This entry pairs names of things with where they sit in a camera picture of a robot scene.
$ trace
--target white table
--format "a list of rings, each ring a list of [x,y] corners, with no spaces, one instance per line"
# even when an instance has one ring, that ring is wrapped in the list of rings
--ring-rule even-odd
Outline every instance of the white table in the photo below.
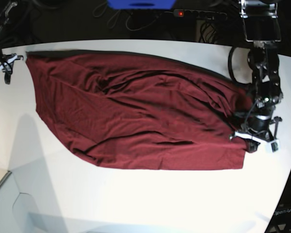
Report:
[[[4,50],[112,50],[152,54],[228,76],[229,47],[146,40],[96,40]],[[235,75],[249,79],[247,51],[235,51]],[[30,73],[15,63],[11,85],[0,74],[0,167],[33,196],[49,232],[262,233],[291,169],[291,58],[280,56],[284,99],[274,116],[281,150],[246,154],[243,169],[219,171],[100,168],[70,153],[35,112]]]

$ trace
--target wire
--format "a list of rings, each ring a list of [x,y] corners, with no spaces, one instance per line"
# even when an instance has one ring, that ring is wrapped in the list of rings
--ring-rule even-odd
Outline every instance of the wire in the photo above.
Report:
[[[100,18],[102,17],[106,11],[108,9],[108,2],[104,2],[100,5],[98,5],[93,11],[92,11],[92,15],[94,18]],[[122,10],[117,10],[111,17],[110,19],[108,20],[107,22],[107,26],[109,29],[113,29],[117,22],[118,22],[118,19],[120,17],[120,14],[122,13]]]
[[[40,9],[38,9],[36,5],[33,4],[32,7],[33,8],[32,8],[31,13],[33,12],[33,10],[36,10],[38,12],[38,15],[36,17],[30,19],[31,23],[36,22],[42,16],[42,11]]]
[[[102,4],[100,4],[99,6],[97,6],[97,7],[92,11],[92,15],[93,15],[94,18],[100,18],[100,17],[102,17],[102,16],[106,13],[107,9],[108,9],[108,2],[106,1],[106,2],[104,2],[104,3],[102,3]]]
[[[247,120],[248,120],[249,116],[251,115],[251,112],[253,111],[253,109],[254,109],[254,107],[256,106],[257,103],[258,103],[258,100],[256,100],[256,101],[254,102],[254,104],[251,106],[251,108],[250,108],[248,114],[246,115],[246,118],[245,118],[245,120],[244,120],[244,124],[245,124],[245,125],[246,125],[246,123],[247,123]]]
[[[5,72],[8,74],[8,75],[12,75],[13,74],[13,68],[11,66],[11,64],[9,64],[6,59],[2,58],[0,59],[0,62],[1,62],[1,65],[3,66],[3,69],[5,70]]]
[[[207,43],[212,43],[210,41],[210,39],[213,38],[213,36],[215,35],[215,33],[216,33],[216,30],[214,28],[213,28],[212,31],[210,31],[210,32],[207,33],[207,35],[205,36],[205,40],[206,40]]]
[[[18,38],[15,35],[8,36],[0,40],[0,46],[14,45],[17,41],[18,41]]]
[[[16,28],[18,28],[27,18],[27,16],[30,14],[30,12],[33,10],[32,8],[32,2],[28,2],[26,6],[25,13],[22,15],[21,19],[18,20],[17,24],[10,29],[9,31],[13,32]]]
[[[127,28],[127,30],[131,31],[131,32],[136,32],[136,31],[140,31],[142,29],[145,29],[145,28],[148,28],[150,27],[153,23],[155,23],[159,18],[160,18],[161,14],[159,16],[156,16],[156,18],[151,21],[149,24],[146,24],[145,26],[142,26],[140,28],[136,28],[136,29],[131,29],[129,26],[128,26],[128,22],[129,20],[131,19],[131,16],[128,16],[128,18],[126,19],[126,22],[125,22],[125,26]]]
[[[261,131],[255,133],[255,134],[253,134],[253,136],[258,136],[258,135],[260,135],[262,133],[266,133],[266,132],[268,132],[268,130],[261,130]]]
[[[214,6],[216,6],[216,5],[219,5],[220,3],[222,3],[223,2],[223,0],[214,0],[210,5],[209,5],[209,7],[214,7]]]
[[[220,36],[218,34],[218,32],[216,31],[216,33],[214,34],[213,38],[212,38],[212,44],[215,44],[218,40],[220,39]]]
[[[201,26],[200,26],[200,37],[199,37],[199,40],[198,42],[201,43],[208,43],[207,40],[206,40],[206,37],[207,35],[209,35],[209,33],[211,33],[212,31],[208,32],[208,34],[205,36],[204,38],[204,33],[206,32],[206,30],[209,28],[209,27],[212,27],[214,29],[214,27],[212,26],[211,23],[209,22],[204,22]]]
[[[238,83],[238,81],[236,80],[236,78],[234,76],[233,65],[232,65],[232,58],[233,58],[233,54],[234,54],[235,49],[236,49],[236,47],[232,47],[228,53],[227,68],[228,68],[229,76],[231,77],[232,81],[235,83]]]

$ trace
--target metal bracket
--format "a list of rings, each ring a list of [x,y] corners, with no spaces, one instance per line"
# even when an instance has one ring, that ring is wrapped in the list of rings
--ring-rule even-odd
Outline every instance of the metal bracket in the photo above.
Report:
[[[13,7],[15,7],[15,6],[17,6],[17,1],[13,1],[13,2],[11,2],[11,3],[7,6],[7,9],[6,9],[5,12],[4,12],[4,15],[5,15],[6,18],[9,17],[10,10],[11,10]]]
[[[10,66],[11,66],[12,68],[13,68],[13,64],[14,64],[14,61],[15,61],[15,60],[21,60],[21,59],[23,59],[23,56],[21,56],[21,55],[17,55],[17,54],[11,54],[10,56],[11,56],[11,57],[10,57],[9,59],[7,59],[6,63],[10,64]],[[7,70],[10,70],[10,67],[9,67],[8,65],[4,65],[4,66],[5,66],[5,68],[6,68]],[[3,70],[3,69],[4,69],[3,65],[0,64],[0,71]]]
[[[275,124],[275,132],[274,132],[274,136],[272,136],[271,132],[269,132],[270,140],[267,140],[262,137],[254,136],[247,130],[237,130],[229,136],[229,139],[232,140],[234,137],[240,137],[242,139],[249,139],[249,140],[258,142],[260,144],[264,144],[268,152],[276,152],[277,150],[280,149],[280,143],[279,143],[279,140],[276,138],[276,135],[277,135],[278,124],[281,121],[282,121],[282,118],[278,116],[274,117],[274,119],[271,121],[270,124]]]
[[[281,41],[277,3],[265,4],[259,0],[240,0],[246,41]]]

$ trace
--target black cable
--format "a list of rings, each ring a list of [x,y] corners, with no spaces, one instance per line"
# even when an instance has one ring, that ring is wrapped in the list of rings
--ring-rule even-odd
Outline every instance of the black cable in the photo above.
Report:
[[[252,106],[251,106],[251,108],[250,108],[248,114],[246,115],[246,118],[245,118],[245,120],[244,120],[244,124],[247,123],[247,120],[248,120],[248,118],[249,118],[251,112],[253,111],[253,109],[254,109],[254,107],[256,106],[257,103],[258,103],[258,100],[256,100],[256,101],[254,102],[254,104],[252,104]]]
[[[67,0],[30,0],[37,7],[44,10],[58,10],[63,7],[68,1]]]
[[[1,65],[3,66],[3,69],[5,70],[5,72],[8,74],[8,75],[12,75],[13,74],[13,68],[12,68],[12,66],[11,66],[11,64],[9,64],[8,62],[7,62],[7,60],[5,60],[5,59],[0,59],[0,62],[1,62]]]
[[[228,68],[229,76],[232,79],[232,81],[235,83],[239,83],[234,76],[233,66],[232,66],[232,58],[233,58],[233,54],[234,54],[235,49],[236,49],[236,47],[232,47],[228,53],[227,68]]]
[[[18,41],[18,38],[15,35],[8,36],[0,40],[0,46],[2,47],[2,45],[4,46],[14,45],[17,41]]]
[[[31,36],[32,42],[35,43],[35,41],[37,41],[38,43],[43,43],[43,41],[35,35],[35,33],[33,33],[32,31],[32,25],[34,22],[36,22],[41,16],[42,16],[42,11],[40,9],[38,9],[34,4],[32,5],[32,10],[31,10],[31,14],[33,12],[33,10],[36,10],[38,12],[38,15],[34,18],[32,18],[32,15],[30,15],[30,24],[29,24],[29,34]]]
[[[220,37],[219,37],[218,33],[216,32],[216,33],[214,34],[214,36],[212,37],[212,41],[211,41],[211,43],[212,43],[212,44],[215,44],[219,39],[220,39]]]
[[[216,30],[214,28],[213,28],[212,31],[207,33],[207,35],[205,36],[205,40],[206,40],[207,43],[212,43],[212,41],[210,41],[210,39],[214,37],[215,33],[216,33]]]
[[[217,6],[219,5],[220,3],[222,3],[223,0],[214,0],[210,5],[209,7],[214,7],[214,6]]]
[[[136,29],[131,29],[129,26],[128,26],[128,22],[129,20],[131,19],[131,16],[128,16],[128,18],[126,19],[126,22],[125,22],[125,26],[127,28],[127,30],[131,31],[131,32],[136,32],[136,31],[140,31],[142,29],[145,29],[145,28],[148,28],[150,27],[152,24],[154,24],[161,16],[162,16],[163,13],[161,13],[160,15],[156,16],[154,20],[152,20],[150,23],[140,27],[140,28],[136,28]]]
[[[128,14],[129,16],[132,16],[132,13],[128,10],[123,10],[126,14]]]
[[[207,28],[207,22],[204,22],[200,26],[200,29],[199,29],[200,36],[199,36],[199,40],[198,40],[199,43],[201,43],[201,42],[205,43],[205,39],[204,39],[204,27]]]
[[[258,135],[260,135],[262,133],[266,133],[266,132],[268,132],[268,130],[261,130],[261,131],[255,133],[255,134],[253,134],[253,136],[258,136]]]
[[[174,40],[174,41],[178,41],[180,40],[179,38],[177,38],[177,36],[173,33],[173,29],[172,27],[170,27],[169,24],[165,24],[162,20],[162,17],[158,18],[158,22],[161,24],[161,25],[164,25],[165,26],[165,30],[166,32],[169,34],[171,40]]]
[[[94,18],[100,18],[102,17],[108,9],[108,2],[105,1],[104,3],[98,5],[93,11],[92,15]]]
[[[17,21],[17,24],[15,24],[15,26],[10,29],[10,32],[13,32],[16,28],[18,28],[27,18],[27,16],[30,14],[30,12],[33,10],[34,8],[32,8],[32,3],[28,2],[27,6],[26,6],[26,10],[25,13],[23,14],[23,16],[21,17],[20,20]]]

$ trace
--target red switch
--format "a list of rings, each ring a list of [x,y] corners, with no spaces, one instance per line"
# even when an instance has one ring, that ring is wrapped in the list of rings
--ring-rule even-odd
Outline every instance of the red switch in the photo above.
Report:
[[[180,9],[175,9],[174,10],[174,16],[175,17],[184,17],[184,11]]]

